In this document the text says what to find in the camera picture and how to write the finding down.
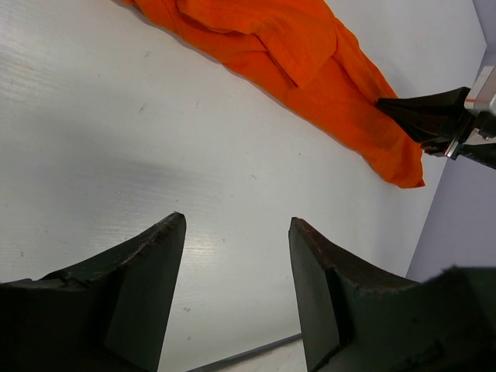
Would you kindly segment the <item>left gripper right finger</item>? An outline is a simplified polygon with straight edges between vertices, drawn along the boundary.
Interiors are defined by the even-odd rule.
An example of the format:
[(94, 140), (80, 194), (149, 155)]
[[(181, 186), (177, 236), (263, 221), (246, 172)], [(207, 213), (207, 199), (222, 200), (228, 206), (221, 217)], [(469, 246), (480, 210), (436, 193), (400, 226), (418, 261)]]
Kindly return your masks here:
[(495, 270), (452, 267), (424, 282), (337, 246), (305, 220), (288, 232), (310, 371), (493, 371)]

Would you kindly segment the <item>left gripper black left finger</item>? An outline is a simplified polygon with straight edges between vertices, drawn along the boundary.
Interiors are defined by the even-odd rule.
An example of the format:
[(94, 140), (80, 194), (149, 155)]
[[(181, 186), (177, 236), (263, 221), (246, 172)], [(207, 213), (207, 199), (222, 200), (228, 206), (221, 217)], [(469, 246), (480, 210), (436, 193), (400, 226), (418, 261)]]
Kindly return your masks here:
[(1, 286), (3, 371), (155, 371), (184, 249), (175, 212), (39, 280)]

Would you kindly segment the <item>orange t-shirt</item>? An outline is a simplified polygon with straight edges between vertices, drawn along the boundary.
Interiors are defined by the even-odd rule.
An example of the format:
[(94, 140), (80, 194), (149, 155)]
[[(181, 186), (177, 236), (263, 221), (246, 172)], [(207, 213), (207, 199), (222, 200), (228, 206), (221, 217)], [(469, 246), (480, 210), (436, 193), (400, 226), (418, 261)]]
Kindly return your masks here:
[(133, 6), (357, 152), (384, 181), (424, 185), (420, 146), (376, 106), (394, 90), (324, 1)]

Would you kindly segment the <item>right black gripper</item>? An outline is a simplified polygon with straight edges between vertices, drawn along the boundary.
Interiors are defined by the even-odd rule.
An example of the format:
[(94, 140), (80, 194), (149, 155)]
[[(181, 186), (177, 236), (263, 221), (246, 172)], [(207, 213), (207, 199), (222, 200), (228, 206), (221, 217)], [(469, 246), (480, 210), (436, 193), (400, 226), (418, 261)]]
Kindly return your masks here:
[(376, 107), (425, 153), (451, 160), (466, 157), (495, 169), (495, 115), (452, 115), (463, 109), (469, 92), (469, 88), (460, 87), (422, 97), (380, 98)]

